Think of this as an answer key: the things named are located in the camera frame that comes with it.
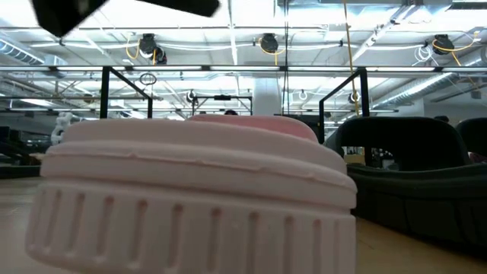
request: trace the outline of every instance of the white stuffed toy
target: white stuffed toy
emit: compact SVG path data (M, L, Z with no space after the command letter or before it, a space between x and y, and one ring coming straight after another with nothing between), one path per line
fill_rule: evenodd
M60 113L59 117L56 118L56 127L51 134L51 143L53 145L58 145L62 142L62 137L64 136L64 132L68 129L71 125L71 119L73 117L72 113Z

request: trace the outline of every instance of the ceiling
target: ceiling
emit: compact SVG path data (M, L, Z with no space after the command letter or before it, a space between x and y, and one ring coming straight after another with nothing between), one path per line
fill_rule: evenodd
M397 16L400 2L351 2L348 16L350 53L356 57L353 65L452 66L455 63L451 54L429 56L428 49L419 52L420 46L425 42L431 45L435 34L447 34L457 49L468 46L457 53L460 60L466 54L479 51L484 46L487 40L486 10L447 10L446 5L438 4L441 1L431 2L434 5L408 10L407 16L404 15L402 20L392 25L388 23L392 16ZM0 18L1 35L28 46L32 53L58 56L69 65L151 65L150 59L140 54L136 59L131 59L126 52L128 50L133 56L136 54L136 42L144 33L156 34L158 44L167 54L168 65L284 65L286 56L289 65L341 66L348 65L349 61L345 15L341 5L291 6L288 16L288 51L287 54L278 55L277 59L265 54L259 47L259 38L264 33L274 33L280 49L285 46L285 17L273 0L222 0L221 7L213 18L202 18L135 0L111 0L77 29L63 37L62 41L38 26L28 0L2 0ZM360 53L361 46L375 34L377 36L374 41ZM420 54L428 58L420 62ZM0 54L0 65L25 64ZM259 92L255 90L257 78L274 78L279 85L276 88L277 93L282 91L284 85L284 75L279 72L161 72L155 73L158 78L156 84L145 87L138 81L140 74L125 73L140 88L145 88L160 99L154 105L157 108L188 107L185 97L191 90L198 95L252 95ZM42 74L21 72L12 72L9 75L35 84L42 91L52 94L65 90L62 95L66 97L83 94L97 96L100 90L100 81L93 80L100 79L98 72L70 72L65 78L49 78ZM323 77L319 73L291 75L288 82L291 108L316 109L318 100L346 80L346 76L340 74ZM421 72L409 75L370 74L368 87L371 99L379 100L396 88L423 77L425 76ZM464 94L437 103L432 102L459 90L468 90L471 85L466 79L464 76L458 83L454 83L456 85L429 94L425 97L425 102L487 106L487 88L481 88L483 77L474 79L479 84L478 90L482 92L480 99L472 99L469 94ZM332 100L328 100L326 107L353 108L353 104L348 102L352 85L345 86L343 90ZM19 95L18 90L10 91L3 90L2 93L5 96ZM121 81L110 82L110 93L111 96L135 96L135 92ZM18 104L16 106L23 106L28 102L14 103ZM55 103L65 104L66 100ZM97 106L96 101L87 104L83 100L69 100L68 103L79 107ZM146 106L146 102L142 100L118 100L113 104L132 108ZM242 110L242 114L246 113L242 103L238 101L227 101L223 104L221 101L209 100L206 107L234 108ZM174 112L159 112L157 116L180 119Z

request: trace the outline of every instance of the table surface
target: table surface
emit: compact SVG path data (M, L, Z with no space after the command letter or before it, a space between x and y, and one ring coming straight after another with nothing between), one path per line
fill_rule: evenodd
M24 235L33 194L42 180L0 180L0 273L66 274L44 266L24 252ZM436 247L395 231L357 221L357 274L477 274L487 262Z

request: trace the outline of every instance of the black metal frame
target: black metal frame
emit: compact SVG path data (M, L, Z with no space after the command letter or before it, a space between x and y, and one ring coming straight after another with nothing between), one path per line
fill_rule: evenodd
M215 96L195 96L195 97L193 97L193 99L191 100L191 107L192 107L191 116L194 116L195 112L197 111L197 108L195 108L195 107L196 107L196 101L198 101L198 99L203 99L203 102L201 102L198 105L198 107L202 106L208 99L213 99L213 100L248 99L248 100L250 100L250 109L249 109L250 115L253 115L253 97L252 96L215 95Z
M362 105L362 116L369 117L371 115L370 106L368 103L368 80L367 80L367 69L358 68L350 77L344 80L338 87L328 93L323 99L320 100L320 125L318 130L318 141L320 144L325 143L325 101L330 99L337 92L341 91L347 84L349 84L353 79L360 76L360 91L361 91L361 105Z
M100 101L100 119L108 118L108 100L110 93L110 73L113 73L120 80L124 81L128 86L133 88L137 93L143 96L147 100L147 118L152 119L152 110L154 101L152 97L148 96L142 89L138 88L129 79L125 78L120 72L115 70L111 66L104 66L101 73L101 101Z

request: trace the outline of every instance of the chair backrest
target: chair backrest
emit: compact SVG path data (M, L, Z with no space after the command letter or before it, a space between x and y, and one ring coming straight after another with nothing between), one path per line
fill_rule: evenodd
M442 121L423 117L363 117L341 125L326 146L382 148L403 171L437 170L469 164L460 135Z
M312 142L318 142L316 135L306 124L296 119L282 116L234 116L201 114L192 116L189 121L224 123L234 126L249 126L293 135Z
M457 131L468 151L487 156L487 118L462 121L457 125Z

